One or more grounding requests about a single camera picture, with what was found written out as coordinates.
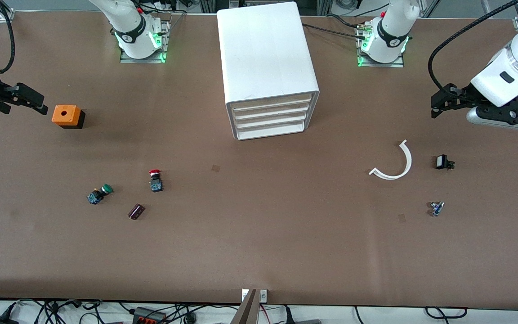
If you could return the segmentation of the orange box with black base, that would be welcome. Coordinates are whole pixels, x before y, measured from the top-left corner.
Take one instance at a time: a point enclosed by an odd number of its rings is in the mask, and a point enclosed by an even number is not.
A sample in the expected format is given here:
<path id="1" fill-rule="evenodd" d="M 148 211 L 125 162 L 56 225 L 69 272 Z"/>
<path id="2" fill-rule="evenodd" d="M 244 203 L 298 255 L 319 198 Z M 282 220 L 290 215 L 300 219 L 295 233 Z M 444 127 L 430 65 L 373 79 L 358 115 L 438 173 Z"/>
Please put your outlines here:
<path id="1" fill-rule="evenodd" d="M 82 129 L 86 113 L 77 105 L 56 105 L 52 122 L 63 129 Z"/>

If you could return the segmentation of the white plastic drawer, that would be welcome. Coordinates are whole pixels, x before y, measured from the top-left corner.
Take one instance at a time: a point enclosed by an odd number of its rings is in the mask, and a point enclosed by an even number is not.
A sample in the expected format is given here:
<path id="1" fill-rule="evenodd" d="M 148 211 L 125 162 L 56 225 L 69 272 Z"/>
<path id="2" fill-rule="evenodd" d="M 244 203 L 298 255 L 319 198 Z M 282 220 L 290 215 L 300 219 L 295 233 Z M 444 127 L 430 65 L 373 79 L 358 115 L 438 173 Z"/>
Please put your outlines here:
<path id="1" fill-rule="evenodd" d="M 305 130 L 304 123 L 286 122 L 275 125 L 253 126 L 250 128 L 237 129 L 235 138 L 239 141 L 250 140 L 254 138 L 275 137 L 278 135 L 289 135 L 300 133 Z"/>
<path id="2" fill-rule="evenodd" d="M 288 96 L 277 96 L 273 98 L 259 98 L 247 101 L 234 101 L 229 103 L 229 107 L 233 111 L 275 108 L 294 104 L 310 104 L 312 98 L 312 94 L 293 94 Z"/>
<path id="3" fill-rule="evenodd" d="M 302 123 L 306 119 L 305 113 L 288 113 L 285 115 L 278 116 L 263 116 L 253 117 L 249 119 L 238 119 L 236 120 L 236 128 L 240 130 L 250 130 L 253 128 L 270 128 L 275 125 L 281 125 L 286 123 Z"/>
<path id="4" fill-rule="evenodd" d="M 248 121 L 263 117 L 280 117 L 293 113 L 306 113 L 307 104 L 282 105 L 277 107 L 260 107 L 258 109 L 235 109 L 232 114 L 237 121 Z"/>

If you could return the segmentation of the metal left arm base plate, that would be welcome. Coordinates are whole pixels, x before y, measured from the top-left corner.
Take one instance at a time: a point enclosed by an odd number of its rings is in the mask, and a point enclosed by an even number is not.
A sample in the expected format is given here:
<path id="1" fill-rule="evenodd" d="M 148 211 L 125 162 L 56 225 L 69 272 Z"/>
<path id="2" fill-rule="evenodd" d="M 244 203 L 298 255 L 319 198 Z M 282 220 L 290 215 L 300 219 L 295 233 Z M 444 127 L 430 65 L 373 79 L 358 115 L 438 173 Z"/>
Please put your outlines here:
<path id="1" fill-rule="evenodd" d="M 356 41 L 357 66 L 403 68 L 403 53 L 409 36 L 385 42 L 373 29 L 374 25 L 359 24 L 354 30 L 362 39 Z"/>

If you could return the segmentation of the white curved plastic arc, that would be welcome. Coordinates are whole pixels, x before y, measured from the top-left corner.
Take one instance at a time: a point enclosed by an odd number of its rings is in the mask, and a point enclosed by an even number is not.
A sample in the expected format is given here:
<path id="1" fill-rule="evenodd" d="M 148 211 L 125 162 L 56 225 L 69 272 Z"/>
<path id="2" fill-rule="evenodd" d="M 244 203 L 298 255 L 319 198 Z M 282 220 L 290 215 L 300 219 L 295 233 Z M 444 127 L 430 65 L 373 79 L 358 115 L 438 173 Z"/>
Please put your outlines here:
<path id="1" fill-rule="evenodd" d="M 406 139 L 403 140 L 399 144 L 399 147 L 401 148 L 401 150 L 406 158 L 405 168 L 403 169 L 403 172 L 401 172 L 401 174 L 387 175 L 387 174 L 381 172 L 380 170 L 378 170 L 378 168 L 373 168 L 372 170 L 370 170 L 370 172 L 368 172 L 368 175 L 374 175 L 377 178 L 384 179 L 384 180 L 397 180 L 397 179 L 403 178 L 405 175 L 407 175 L 409 173 L 409 171 L 411 170 L 412 162 L 413 162 L 411 151 L 407 147 L 407 140 Z"/>

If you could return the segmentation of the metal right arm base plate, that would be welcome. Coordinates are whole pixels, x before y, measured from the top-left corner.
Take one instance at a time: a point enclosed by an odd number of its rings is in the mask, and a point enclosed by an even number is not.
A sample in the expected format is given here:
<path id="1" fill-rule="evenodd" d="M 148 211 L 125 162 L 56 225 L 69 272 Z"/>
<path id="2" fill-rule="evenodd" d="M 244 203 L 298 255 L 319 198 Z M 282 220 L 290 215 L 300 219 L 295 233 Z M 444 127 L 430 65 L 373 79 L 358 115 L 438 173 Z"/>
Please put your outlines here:
<path id="1" fill-rule="evenodd" d="M 132 58 L 123 49 L 121 49 L 120 62 L 121 63 L 145 63 L 145 64 L 159 64 L 165 63 L 167 60 L 167 50 L 170 39 L 171 24 L 170 21 L 161 21 L 161 26 L 156 28 L 157 32 L 148 32 L 150 37 L 150 49 L 153 51 L 149 56 L 144 58 Z"/>

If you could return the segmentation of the white drawer cabinet shell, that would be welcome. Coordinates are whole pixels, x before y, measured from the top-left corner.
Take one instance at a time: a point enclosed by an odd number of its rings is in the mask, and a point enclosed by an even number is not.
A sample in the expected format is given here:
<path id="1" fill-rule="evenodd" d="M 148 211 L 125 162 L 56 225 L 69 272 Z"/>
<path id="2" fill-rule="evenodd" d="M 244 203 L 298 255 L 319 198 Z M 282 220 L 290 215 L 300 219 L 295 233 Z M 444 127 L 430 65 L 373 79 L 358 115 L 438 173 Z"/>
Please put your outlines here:
<path id="1" fill-rule="evenodd" d="M 312 94 L 304 120 L 308 128 L 319 87 L 295 2 L 222 9 L 217 12 L 226 110 L 229 103 Z"/>

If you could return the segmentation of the black power strip red switches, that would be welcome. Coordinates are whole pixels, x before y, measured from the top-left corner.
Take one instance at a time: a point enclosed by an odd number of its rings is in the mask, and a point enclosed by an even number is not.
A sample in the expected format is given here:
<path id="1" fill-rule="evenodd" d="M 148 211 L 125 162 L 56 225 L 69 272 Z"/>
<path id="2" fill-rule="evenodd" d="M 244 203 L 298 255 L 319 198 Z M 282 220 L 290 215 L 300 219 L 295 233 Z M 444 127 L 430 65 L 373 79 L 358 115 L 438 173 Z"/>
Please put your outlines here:
<path id="1" fill-rule="evenodd" d="M 167 314 L 162 311 L 155 311 L 144 307 L 137 307 L 132 310 L 132 324 L 163 324 Z"/>

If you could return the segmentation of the green push button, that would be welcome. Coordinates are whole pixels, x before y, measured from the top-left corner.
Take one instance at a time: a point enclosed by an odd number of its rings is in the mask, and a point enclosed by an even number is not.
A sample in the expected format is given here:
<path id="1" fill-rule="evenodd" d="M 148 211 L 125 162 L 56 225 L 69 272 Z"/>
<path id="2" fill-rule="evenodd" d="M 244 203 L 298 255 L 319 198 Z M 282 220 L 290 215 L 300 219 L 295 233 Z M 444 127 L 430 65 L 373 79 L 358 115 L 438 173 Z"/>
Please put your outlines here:
<path id="1" fill-rule="evenodd" d="M 87 197 L 88 202 L 92 205 L 99 204 L 107 195 L 113 193 L 113 188 L 105 183 L 103 186 L 94 189 Z"/>

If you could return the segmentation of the red push button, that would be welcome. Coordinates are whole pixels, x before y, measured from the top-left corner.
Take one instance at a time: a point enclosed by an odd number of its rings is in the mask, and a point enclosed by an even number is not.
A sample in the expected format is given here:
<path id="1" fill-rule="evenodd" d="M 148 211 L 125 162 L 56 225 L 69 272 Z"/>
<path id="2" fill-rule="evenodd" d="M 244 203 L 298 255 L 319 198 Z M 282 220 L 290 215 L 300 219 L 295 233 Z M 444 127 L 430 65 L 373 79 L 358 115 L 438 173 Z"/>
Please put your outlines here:
<path id="1" fill-rule="evenodd" d="M 161 180 L 161 171 L 159 169 L 152 169 L 149 171 L 150 176 L 150 190 L 153 193 L 161 192 L 164 190 L 164 185 Z"/>

